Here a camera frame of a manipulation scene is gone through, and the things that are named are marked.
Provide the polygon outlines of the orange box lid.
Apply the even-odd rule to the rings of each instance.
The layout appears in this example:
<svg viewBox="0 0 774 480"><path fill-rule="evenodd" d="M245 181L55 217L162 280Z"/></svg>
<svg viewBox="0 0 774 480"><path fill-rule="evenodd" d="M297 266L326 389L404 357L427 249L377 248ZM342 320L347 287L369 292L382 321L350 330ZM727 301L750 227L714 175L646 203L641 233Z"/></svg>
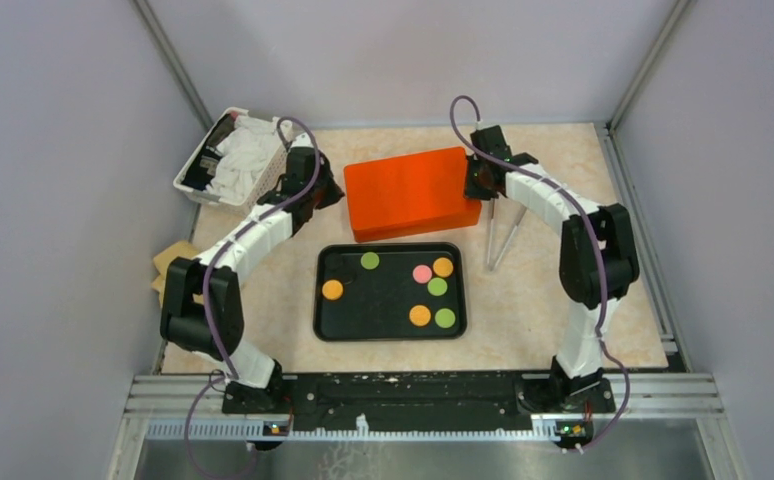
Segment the orange box lid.
<svg viewBox="0 0 774 480"><path fill-rule="evenodd" d="M450 147L355 163L343 170L349 218L415 220L469 210L465 150Z"/></svg>

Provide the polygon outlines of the orange cookie box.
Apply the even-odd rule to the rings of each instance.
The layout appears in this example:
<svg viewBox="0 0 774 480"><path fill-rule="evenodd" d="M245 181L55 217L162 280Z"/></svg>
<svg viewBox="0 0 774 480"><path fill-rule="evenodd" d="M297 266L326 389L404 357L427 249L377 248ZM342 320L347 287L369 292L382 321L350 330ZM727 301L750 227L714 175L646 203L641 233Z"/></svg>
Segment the orange cookie box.
<svg viewBox="0 0 774 480"><path fill-rule="evenodd" d="M350 217L350 226L355 241L366 243L474 226L479 221L480 212L480 206L473 205L469 210L415 220L385 220L358 215Z"/></svg>

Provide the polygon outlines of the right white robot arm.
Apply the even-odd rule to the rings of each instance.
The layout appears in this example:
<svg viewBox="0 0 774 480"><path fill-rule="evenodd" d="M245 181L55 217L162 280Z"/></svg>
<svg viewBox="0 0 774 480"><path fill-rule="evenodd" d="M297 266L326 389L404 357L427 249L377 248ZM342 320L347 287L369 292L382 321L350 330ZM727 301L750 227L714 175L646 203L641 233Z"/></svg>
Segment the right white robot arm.
<svg viewBox="0 0 774 480"><path fill-rule="evenodd" d="M630 213L620 203L582 197L533 156L513 153L498 126L477 129L464 142L471 150L465 196L515 201L560 238L558 275L570 299L569 322L552 361L549 397L557 409L575 412L602 378L600 338L640 275Z"/></svg>

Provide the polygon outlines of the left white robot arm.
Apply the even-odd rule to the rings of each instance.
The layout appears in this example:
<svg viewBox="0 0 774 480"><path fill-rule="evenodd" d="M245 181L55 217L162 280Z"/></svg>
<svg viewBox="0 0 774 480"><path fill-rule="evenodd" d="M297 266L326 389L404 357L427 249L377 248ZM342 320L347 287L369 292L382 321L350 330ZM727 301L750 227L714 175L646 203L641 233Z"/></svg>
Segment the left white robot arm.
<svg viewBox="0 0 774 480"><path fill-rule="evenodd" d="M164 340L215 362L265 414L280 407L284 388L274 380L276 360L245 337L240 290L275 247L344 196L313 134L298 135L285 150L285 171L232 232L197 257L169 264L160 321Z"/></svg>

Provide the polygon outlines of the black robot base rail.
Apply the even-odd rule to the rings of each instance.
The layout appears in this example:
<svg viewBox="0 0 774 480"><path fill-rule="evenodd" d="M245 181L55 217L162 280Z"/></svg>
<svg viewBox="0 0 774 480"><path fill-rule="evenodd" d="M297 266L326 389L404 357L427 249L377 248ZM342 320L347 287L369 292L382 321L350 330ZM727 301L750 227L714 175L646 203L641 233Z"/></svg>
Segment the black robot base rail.
<svg viewBox="0 0 774 480"><path fill-rule="evenodd" d="M574 448L594 436L594 419L613 414L608 379L570 388L551 372L365 372L278 374L257 389L235 382L222 391L221 410L263 419L278 441L302 434L464 437L538 432Z"/></svg>

